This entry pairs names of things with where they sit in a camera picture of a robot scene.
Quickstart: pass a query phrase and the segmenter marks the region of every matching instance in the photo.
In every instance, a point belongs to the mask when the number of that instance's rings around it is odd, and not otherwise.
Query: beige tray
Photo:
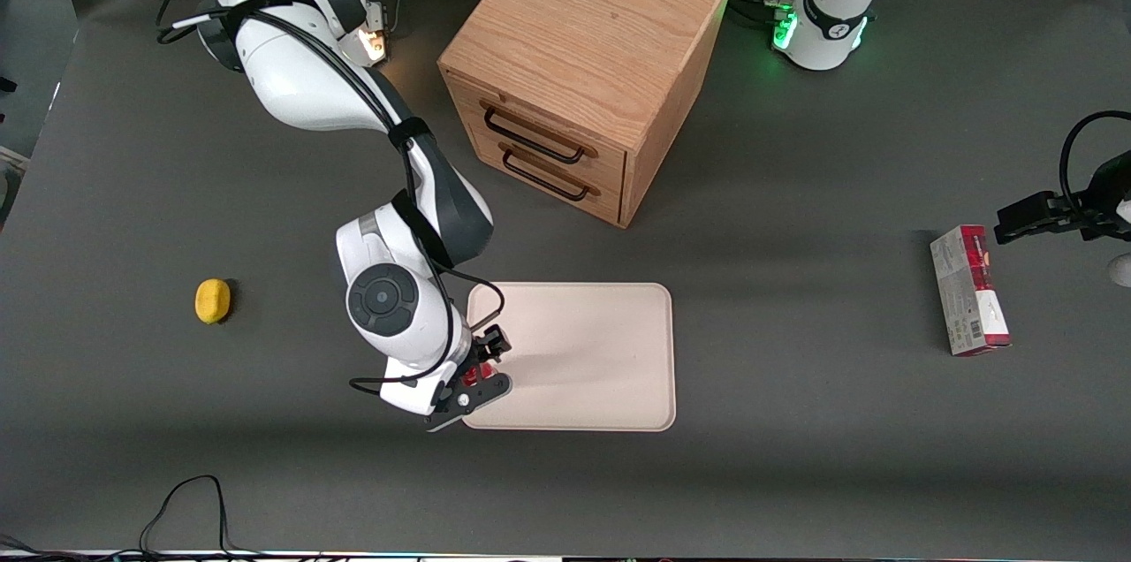
[[[662,432],[675,422],[672,297],[658,284],[502,283],[494,323],[513,389],[464,418],[476,430]],[[467,319],[499,299],[476,285]]]

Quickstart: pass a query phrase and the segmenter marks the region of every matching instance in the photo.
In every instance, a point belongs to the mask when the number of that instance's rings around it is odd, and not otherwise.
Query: wooden box
[[[484,163],[627,227],[699,95],[726,0],[483,0],[440,55]]]

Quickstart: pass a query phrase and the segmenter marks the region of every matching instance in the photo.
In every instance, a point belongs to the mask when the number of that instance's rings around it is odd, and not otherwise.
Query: cardboard box
[[[986,228],[966,224],[931,243],[947,318],[950,354],[968,357],[1010,345],[1009,328],[990,280]]]

